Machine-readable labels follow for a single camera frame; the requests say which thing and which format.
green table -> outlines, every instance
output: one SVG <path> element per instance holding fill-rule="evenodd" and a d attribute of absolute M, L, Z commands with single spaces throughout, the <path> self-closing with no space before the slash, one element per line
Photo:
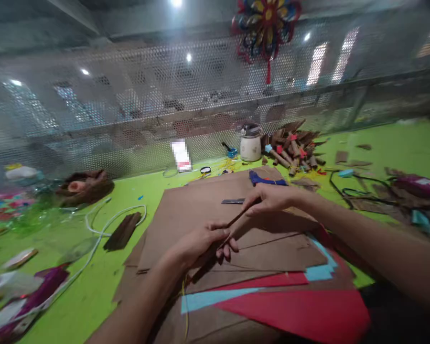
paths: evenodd
<path fill-rule="evenodd" d="M 385 125 L 381 127 L 360 130 L 353 133 L 339 133 L 324 136 L 319 140 L 329 141 L 318 147 L 318 152 L 324 152 L 322 157 L 327 160 L 328 166 L 334 166 L 335 153 L 338 150 L 348 151 L 349 160 L 356 159 L 371 161 L 370 172 L 375 178 L 386 177 L 384 167 L 392 167 L 409 173 L 416 173 L 430 178 L 430 122 L 422 122 L 415 126 Z M 355 146 L 369 143 L 373 149 L 366 151 Z M 215 166 L 217 161 L 198 164 L 202 166 Z M 236 171 L 261 166 L 261 161 L 249 166 L 236 164 Z M 278 166 L 278 170 L 288 179 L 286 170 Z M 151 222 L 165 189 L 183 186 L 187 181 L 198 177 L 198 171 L 179 174 L 172 178 L 164 178 L 162 172 L 121 179 L 115 181 L 115 189 L 110 195 L 111 202 L 107 203 L 94 220 L 94 229 L 100 231 L 108 219 L 115 213 L 139 204 L 147 206 L 147 217 L 137 228 L 127 247 L 124 250 L 107 253 L 102 249 L 107 239 L 103 239 L 91 263 L 79 276 L 72 286 L 48 309 L 32 329 L 24 336 L 22 343 L 82 343 L 105 320 L 115 308 L 111 302 L 116 286 L 123 273 L 123 262 L 130 254 L 134 245 Z M 335 202 L 345 205 L 340 196 L 328 183 L 329 175 L 318 177 L 322 184 L 318 192 Z M 340 187 L 360 186 L 353 178 L 342 179 L 337 177 Z M 0 266 L 30 247 L 37 248 L 39 254 L 21 268 L 21 271 L 34 274 L 57 264 L 61 255 L 72 245 L 91 237 L 84 225 L 84 214 L 92 206 L 84 209 L 71 219 L 68 215 L 61 216 L 51 226 L 36 231 L 27 236 L 7 233 L 0 237 Z M 389 216 L 364 213 L 381 221 L 394 221 Z M 118 226 L 122 216 L 107 230 L 108 233 Z M 70 267 L 72 273 L 78 271 L 85 263 L 87 256 L 82 257 Z M 358 287 L 372 283 L 372 280 L 353 268 L 356 274 L 355 284 Z"/>

paper flower decoration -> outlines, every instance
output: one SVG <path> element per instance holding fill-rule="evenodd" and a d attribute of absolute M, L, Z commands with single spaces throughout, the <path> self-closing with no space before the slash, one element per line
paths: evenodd
<path fill-rule="evenodd" d="M 301 5 L 290 0 L 238 0 L 234 16 L 234 33 L 242 33 L 237 53 L 247 62 L 262 56 L 268 62 L 266 83 L 271 83 L 270 62 L 277 57 L 279 46 L 293 38 L 294 24 L 301 15 Z"/>

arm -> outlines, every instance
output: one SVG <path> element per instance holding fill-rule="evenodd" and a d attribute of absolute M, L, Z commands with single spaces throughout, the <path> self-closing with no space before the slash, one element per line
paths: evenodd
<path fill-rule="evenodd" d="M 87 343 L 145 343 L 176 283 L 197 258 L 218 240 L 226 239 L 224 223 L 208 223 L 178 241 L 147 274 L 139 292 L 122 302 Z"/>
<path fill-rule="evenodd" d="M 295 206 L 324 224 L 409 297 L 430 308 L 430 242 L 345 209 L 306 190 L 258 184 L 246 199 L 246 214 Z"/>

perforated metal wall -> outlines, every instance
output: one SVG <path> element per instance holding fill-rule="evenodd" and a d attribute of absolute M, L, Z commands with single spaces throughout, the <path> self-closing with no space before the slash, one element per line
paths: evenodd
<path fill-rule="evenodd" d="M 124 177 L 170 166 L 172 138 L 188 139 L 193 161 L 222 156 L 245 121 L 331 132 L 430 113 L 426 8 L 300 21 L 271 85 L 238 40 L 0 59 L 0 166 Z"/>

person's right hand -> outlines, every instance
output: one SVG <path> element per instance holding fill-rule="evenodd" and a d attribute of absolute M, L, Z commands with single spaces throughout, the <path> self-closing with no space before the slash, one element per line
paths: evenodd
<path fill-rule="evenodd" d="M 255 189 L 247 196 L 242 205 L 242 210 L 249 208 L 245 213 L 247 216 L 255 216 L 264 212 L 279 211 L 295 206 L 301 197 L 308 191 L 297 187 L 277 186 L 258 183 Z M 252 205 L 257 199 L 261 203 Z"/>

